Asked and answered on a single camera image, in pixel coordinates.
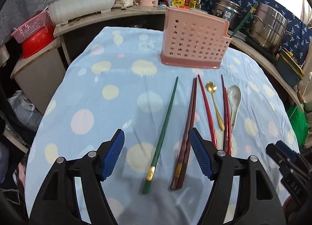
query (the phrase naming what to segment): red plastic bowl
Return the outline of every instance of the red plastic bowl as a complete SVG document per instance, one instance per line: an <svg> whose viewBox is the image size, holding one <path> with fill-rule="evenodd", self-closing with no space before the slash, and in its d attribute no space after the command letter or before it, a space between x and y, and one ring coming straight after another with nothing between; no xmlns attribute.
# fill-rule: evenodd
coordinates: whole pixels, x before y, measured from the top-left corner
<svg viewBox="0 0 312 225"><path fill-rule="evenodd" d="M54 26L47 25L33 34L30 38L27 38L22 43L23 59L34 55L36 52L40 51L49 43L51 43L54 40L54 29Z"/></svg>

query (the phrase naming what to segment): metal screw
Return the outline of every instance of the metal screw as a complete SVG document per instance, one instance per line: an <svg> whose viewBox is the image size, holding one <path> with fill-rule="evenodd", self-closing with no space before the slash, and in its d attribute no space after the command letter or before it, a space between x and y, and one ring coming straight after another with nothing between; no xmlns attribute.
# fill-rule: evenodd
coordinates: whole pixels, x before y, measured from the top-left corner
<svg viewBox="0 0 312 225"><path fill-rule="evenodd" d="M252 162L256 162L256 161L258 160L258 157L255 156L255 155L252 155L252 156L250 157L250 160L251 160Z"/></svg>
<svg viewBox="0 0 312 225"><path fill-rule="evenodd" d="M218 150L216 154L221 157L226 155L226 153L223 150Z"/></svg>
<svg viewBox="0 0 312 225"><path fill-rule="evenodd" d="M88 153L88 156L89 156L90 158L96 156L96 151L90 151L90 152Z"/></svg>
<svg viewBox="0 0 312 225"><path fill-rule="evenodd" d="M64 161L64 157L57 158L57 163L61 164Z"/></svg>

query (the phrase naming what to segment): stainless steel pot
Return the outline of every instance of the stainless steel pot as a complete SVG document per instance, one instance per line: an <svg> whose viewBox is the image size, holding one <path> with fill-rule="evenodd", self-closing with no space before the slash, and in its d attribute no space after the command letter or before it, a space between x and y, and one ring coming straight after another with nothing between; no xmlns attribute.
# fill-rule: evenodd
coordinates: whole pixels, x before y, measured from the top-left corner
<svg viewBox="0 0 312 225"><path fill-rule="evenodd" d="M260 46L274 54L278 50L283 36L285 34L292 35L287 30L288 24L288 21L280 12L266 4L260 3L254 15L250 36Z"/></svg>
<svg viewBox="0 0 312 225"><path fill-rule="evenodd" d="M214 16L228 20L230 23L229 30L235 30L241 23L243 9L233 1L219 0L213 12Z"/></svg>

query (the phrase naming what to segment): green bag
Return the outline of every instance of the green bag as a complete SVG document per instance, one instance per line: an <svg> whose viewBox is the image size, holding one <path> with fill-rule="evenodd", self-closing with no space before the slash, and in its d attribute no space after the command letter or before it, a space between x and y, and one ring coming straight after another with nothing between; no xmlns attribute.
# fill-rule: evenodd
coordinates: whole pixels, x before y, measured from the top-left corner
<svg viewBox="0 0 312 225"><path fill-rule="evenodd" d="M305 114L294 104L288 109L287 116L296 134L298 146L301 149L308 136L308 123Z"/></svg>

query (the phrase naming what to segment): pink plastic basket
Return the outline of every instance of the pink plastic basket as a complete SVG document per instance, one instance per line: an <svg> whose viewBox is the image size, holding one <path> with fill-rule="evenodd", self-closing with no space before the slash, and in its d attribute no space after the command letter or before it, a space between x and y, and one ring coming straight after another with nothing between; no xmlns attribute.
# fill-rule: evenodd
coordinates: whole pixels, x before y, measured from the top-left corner
<svg viewBox="0 0 312 225"><path fill-rule="evenodd" d="M231 42L229 22L219 17L189 9L166 8L163 64L219 68Z"/></svg>
<svg viewBox="0 0 312 225"><path fill-rule="evenodd" d="M14 36L15 40L20 44L50 23L49 12L44 10L15 30L12 36Z"/></svg>

